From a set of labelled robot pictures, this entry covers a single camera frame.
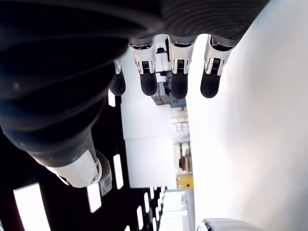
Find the white surface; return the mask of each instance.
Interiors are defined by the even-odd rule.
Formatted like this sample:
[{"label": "white surface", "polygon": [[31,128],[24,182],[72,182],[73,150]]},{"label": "white surface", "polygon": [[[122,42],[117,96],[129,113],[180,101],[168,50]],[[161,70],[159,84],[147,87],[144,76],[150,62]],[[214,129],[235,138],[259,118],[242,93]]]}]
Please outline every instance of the white surface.
[{"label": "white surface", "polygon": [[50,231],[39,183],[15,189],[14,196],[25,231]]},{"label": "white surface", "polygon": [[119,154],[114,156],[114,165],[115,165],[116,187],[117,189],[120,189],[124,185],[124,182],[123,182],[121,158]]},{"label": "white surface", "polygon": [[148,213],[150,211],[150,205],[149,205],[149,196],[147,192],[144,194],[144,206],[145,206],[145,212]]},{"label": "white surface", "polygon": [[94,213],[99,207],[102,206],[100,187],[98,183],[87,187],[88,200],[91,213]]},{"label": "white surface", "polygon": [[137,219],[138,219],[139,230],[142,230],[142,228],[143,228],[143,217],[142,217],[141,206],[139,206],[137,208]]},{"label": "white surface", "polygon": [[108,103],[110,106],[115,107],[116,106],[115,102],[116,102],[116,97],[109,89],[108,90]]},{"label": "white surface", "polygon": [[196,221],[237,218],[266,231],[308,226],[308,1],[272,0],[202,97],[206,36],[189,73]]},{"label": "white surface", "polygon": [[125,145],[131,188],[176,184],[172,140],[167,138],[126,140]]},{"label": "white surface", "polygon": [[179,109],[157,106],[151,97],[143,94],[131,49],[121,57],[121,62],[126,80],[121,115],[130,187],[176,185],[172,144],[188,135],[187,131],[176,132],[170,123]]}]

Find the black fingertip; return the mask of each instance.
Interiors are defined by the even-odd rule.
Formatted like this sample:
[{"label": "black fingertip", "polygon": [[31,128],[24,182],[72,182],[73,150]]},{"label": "black fingertip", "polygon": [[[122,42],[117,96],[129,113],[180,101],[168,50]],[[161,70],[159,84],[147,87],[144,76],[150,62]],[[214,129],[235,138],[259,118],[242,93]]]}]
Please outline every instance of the black fingertip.
[{"label": "black fingertip", "polygon": [[219,89],[220,76],[216,74],[207,74],[203,70],[200,91],[201,94],[210,99],[216,96]]},{"label": "black fingertip", "polygon": [[171,77],[171,94],[177,99],[184,99],[187,95],[188,78],[187,74],[173,74]]},{"label": "black fingertip", "polygon": [[157,80],[155,72],[152,74],[146,73],[140,75],[140,83],[142,92],[145,95],[151,96],[157,92]]},{"label": "black fingertip", "polygon": [[109,85],[109,89],[115,96],[121,96],[124,94],[126,90],[126,84],[122,70],[120,74],[114,76],[111,84]]}]

